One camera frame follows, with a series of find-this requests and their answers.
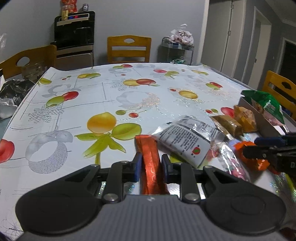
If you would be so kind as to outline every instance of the ceiling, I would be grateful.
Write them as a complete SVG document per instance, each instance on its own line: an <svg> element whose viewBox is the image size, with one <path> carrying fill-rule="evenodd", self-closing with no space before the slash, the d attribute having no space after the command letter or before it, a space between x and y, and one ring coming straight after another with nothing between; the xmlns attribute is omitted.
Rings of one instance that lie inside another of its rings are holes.
<svg viewBox="0 0 296 241"><path fill-rule="evenodd" d="M284 23L296 25L295 0L266 0L266 2Z"/></svg>

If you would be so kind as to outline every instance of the doorway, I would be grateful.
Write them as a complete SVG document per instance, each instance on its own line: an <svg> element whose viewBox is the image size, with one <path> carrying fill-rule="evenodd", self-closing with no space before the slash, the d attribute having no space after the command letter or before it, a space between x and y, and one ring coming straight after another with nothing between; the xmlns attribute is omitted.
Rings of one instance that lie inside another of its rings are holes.
<svg viewBox="0 0 296 241"><path fill-rule="evenodd" d="M255 7L251 43L242 77L242 82L255 90L263 74L270 34L270 21Z"/></svg>
<svg viewBox="0 0 296 241"><path fill-rule="evenodd" d="M233 77L244 32L246 0L210 0L201 62Z"/></svg>
<svg viewBox="0 0 296 241"><path fill-rule="evenodd" d="M277 73L296 84L296 43L283 38Z"/></svg>

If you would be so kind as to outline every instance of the white snack bag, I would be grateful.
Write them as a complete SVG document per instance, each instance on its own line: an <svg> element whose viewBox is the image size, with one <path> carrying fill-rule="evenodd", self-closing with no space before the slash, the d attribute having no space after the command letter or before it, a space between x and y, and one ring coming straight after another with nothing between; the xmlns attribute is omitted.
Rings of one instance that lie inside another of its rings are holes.
<svg viewBox="0 0 296 241"><path fill-rule="evenodd" d="M186 45L193 45L193 37L189 31L186 31L187 24L182 24L178 29L171 31L172 35L169 40L173 43L180 43Z"/></svg>
<svg viewBox="0 0 296 241"><path fill-rule="evenodd" d="M203 162L211 147L225 137L216 128L187 115L169 126L158 127L151 135L194 168Z"/></svg>

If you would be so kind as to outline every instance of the chair backrest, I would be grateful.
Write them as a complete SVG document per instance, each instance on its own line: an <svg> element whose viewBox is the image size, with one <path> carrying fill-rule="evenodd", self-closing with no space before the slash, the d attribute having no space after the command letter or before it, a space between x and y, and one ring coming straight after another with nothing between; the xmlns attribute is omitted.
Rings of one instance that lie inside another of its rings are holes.
<svg viewBox="0 0 296 241"><path fill-rule="evenodd" d="M24 50L12 56L8 60L3 61L0 63L0 69L3 69L5 79L22 73L22 67L17 66L17 63L23 57L30 59L28 64L35 64L44 61L44 65L48 68L55 67L57 47L55 45L48 45L41 48Z"/></svg>
<svg viewBox="0 0 296 241"><path fill-rule="evenodd" d="M129 47L129 50L113 50L113 47ZM146 47L145 50L130 50L130 47ZM107 39L108 62L111 64L122 63L148 63L150 58L151 38L134 35L113 36ZM137 57L145 58L144 61L114 61L113 58Z"/></svg>
<svg viewBox="0 0 296 241"><path fill-rule="evenodd" d="M277 92L272 85L284 93ZM296 102L292 101L296 99L296 85L292 81L272 71L268 71L262 91L272 94L282 106L292 112L292 119L296 119Z"/></svg>

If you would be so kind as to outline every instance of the green snack bag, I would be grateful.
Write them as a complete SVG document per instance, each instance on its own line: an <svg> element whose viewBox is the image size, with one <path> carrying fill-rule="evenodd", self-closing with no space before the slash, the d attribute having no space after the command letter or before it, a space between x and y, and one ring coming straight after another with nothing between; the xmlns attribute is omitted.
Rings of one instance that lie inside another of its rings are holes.
<svg viewBox="0 0 296 241"><path fill-rule="evenodd" d="M244 90L241 94L270 124L273 126L285 124L281 105L271 94L253 90Z"/></svg>

